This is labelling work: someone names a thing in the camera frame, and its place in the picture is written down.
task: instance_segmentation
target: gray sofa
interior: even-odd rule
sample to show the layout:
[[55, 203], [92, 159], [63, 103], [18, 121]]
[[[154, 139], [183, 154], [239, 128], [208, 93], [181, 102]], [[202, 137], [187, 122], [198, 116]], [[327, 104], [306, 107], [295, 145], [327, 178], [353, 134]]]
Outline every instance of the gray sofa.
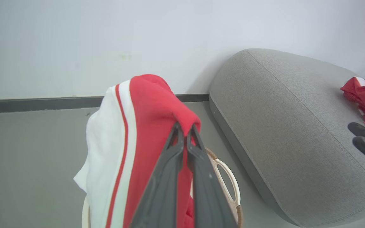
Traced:
[[365, 156], [350, 122], [363, 123], [339, 89], [353, 72], [312, 58], [247, 49], [210, 87], [210, 106], [266, 203], [300, 227], [365, 216]]

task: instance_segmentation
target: red stripe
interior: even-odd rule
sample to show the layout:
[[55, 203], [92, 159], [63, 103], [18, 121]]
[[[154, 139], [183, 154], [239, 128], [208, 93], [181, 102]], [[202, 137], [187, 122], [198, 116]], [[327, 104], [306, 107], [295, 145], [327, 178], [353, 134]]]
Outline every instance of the red stripe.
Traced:
[[122, 102], [120, 101], [119, 84], [116, 85], [116, 87], [115, 87], [115, 93], [116, 93], [116, 98], [118, 99], [120, 111], [122, 112], [123, 123], [125, 125], [125, 146], [123, 147], [122, 162], [120, 163], [120, 168], [119, 168], [118, 176], [116, 177], [115, 186], [114, 186], [113, 192], [112, 192], [111, 204], [109, 206], [107, 223], [106, 223], [105, 228], [110, 228], [110, 226], [111, 226], [112, 214], [113, 214], [113, 207], [114, 207], [115, 198], [116, 198], [116, 192], [118, 191], [120, 177], [122, 176], [123, 166], [125, 165], [126, 151], [128, 149], [128, 122], [126, 121], [126, 116], [125, 116], [125, 113], [123, 112]]

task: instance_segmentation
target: black baseboard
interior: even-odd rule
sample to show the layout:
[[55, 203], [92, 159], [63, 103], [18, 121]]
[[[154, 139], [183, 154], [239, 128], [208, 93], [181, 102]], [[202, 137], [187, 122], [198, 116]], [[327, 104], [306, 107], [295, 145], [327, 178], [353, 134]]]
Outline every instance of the black baseboard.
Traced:
[[[209, 101], [209, 94], [176, 95], [181, 102]], [[0, 113], [16, 111], [59, 110], [94, 108], [101, 105], [103, 97], [62, 97], [0, 100]]]

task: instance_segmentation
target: gray cushion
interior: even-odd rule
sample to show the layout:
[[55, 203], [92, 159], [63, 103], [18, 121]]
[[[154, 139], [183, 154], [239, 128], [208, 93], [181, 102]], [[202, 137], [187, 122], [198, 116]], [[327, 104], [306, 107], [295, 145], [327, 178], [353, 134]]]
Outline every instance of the gray cushion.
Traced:
[[365, 156], [347, 129], [364, 123], [339, 89], [353, 76], [312, 58], [247, 49], [211, 84], [218, 123], [262, 197], [288, 222], [331, 227], [365, 215]]

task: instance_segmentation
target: gray floor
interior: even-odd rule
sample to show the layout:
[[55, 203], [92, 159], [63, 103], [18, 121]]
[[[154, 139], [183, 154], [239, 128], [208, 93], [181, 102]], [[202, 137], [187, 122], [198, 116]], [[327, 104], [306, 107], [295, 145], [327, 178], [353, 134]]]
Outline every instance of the gray floor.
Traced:
[[[217, 126], [208, 102], [186, 103], [201, 138], [239, 184], [245, 228], [294, 228], [262, 200]], [[0, 114], [0, 228], [81, 227], [85, 193], [72, 178], [86, 157], [85, 126], [96, 108]], [[338, 228], [365, 227], [365, 219]]]

